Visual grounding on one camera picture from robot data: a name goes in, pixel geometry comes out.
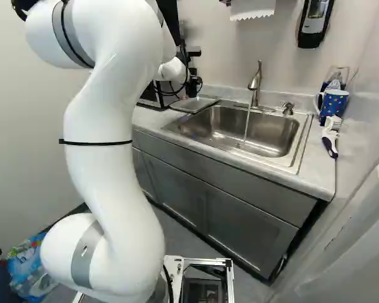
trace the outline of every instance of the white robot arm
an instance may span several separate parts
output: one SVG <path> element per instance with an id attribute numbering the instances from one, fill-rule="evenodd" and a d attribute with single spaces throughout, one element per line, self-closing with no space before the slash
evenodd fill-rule
<path id="1" fill-rule="evenodd" d="M 131 119 L 154 78 L 186 67 L 155 0 L 41 0 L 27 40 L 60 68 L 93 68 L 64 115 L 66 160 L 92 214 L 57 223 L 41 249 L 57 281 L 104 302 L 144 303 L 160 278 L 164 235 L 136 180 Z"/>

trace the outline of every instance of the polka dot mug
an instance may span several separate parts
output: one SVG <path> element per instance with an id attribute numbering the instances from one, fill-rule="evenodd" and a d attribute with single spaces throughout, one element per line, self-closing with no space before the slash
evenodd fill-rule
<path id="1" fill-rule="evenodd" d="M 318 108 L 319 95 L 323 97 L 321 109 Z M 326 117 L 328 116 L 342 117 L 348 104 L 348 98 L 349 92 L 345 90 L 326 90 L 323 93 L 318 93 L 313 103 L 320 120 L 320 125 L 324 126 Z"/>

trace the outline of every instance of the stainless steel sink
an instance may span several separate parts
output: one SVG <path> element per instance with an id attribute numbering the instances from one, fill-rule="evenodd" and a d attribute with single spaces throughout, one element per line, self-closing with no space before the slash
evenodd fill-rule
<path id="1" fill-rule="evenodd" d="M 252 109 L 244 141 L 247 109 L 223 100 L 196 115 L 188 115 L 163 129 L 240 157 L 280 166 L 297 173 L 306 144 L 311 116 L 295 111 L 263 112 Z"/>

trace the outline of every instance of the tray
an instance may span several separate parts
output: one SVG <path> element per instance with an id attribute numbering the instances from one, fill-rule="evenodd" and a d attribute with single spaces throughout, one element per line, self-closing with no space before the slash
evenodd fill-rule
<path id="1" fill-rule="evenodd" d="M 179 110 L 180 112 L 189 112 L 190 114 L 196 114 L 197 112 L 206 109 L 218 101 L 218 97 L 199 95 L 196 98 L 180 100 L 174 104 L 171 104 L 170 108 Z"/>

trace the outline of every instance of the faucet handle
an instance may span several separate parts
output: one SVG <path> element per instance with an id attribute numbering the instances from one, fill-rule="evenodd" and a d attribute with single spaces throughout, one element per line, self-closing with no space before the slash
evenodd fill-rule
<path id="1" fill-rule="evenodd" d="M 285 102 L 282 104 L 282 107 L 285 107 L 284 111 L 282 112 L 285 116 L 287 115 L 293 115 L 293 108 L 295 108 L 295 105 L 292 102 Z"/>
<path id="2" fill-rule="evenodd" d="M 282 107 L 285 107 L 287 109 L 293 109 L 295 108 L 295 105 L 292 103 L 292 102 L 284 102 L 284 104 L 282 104 Z"/>

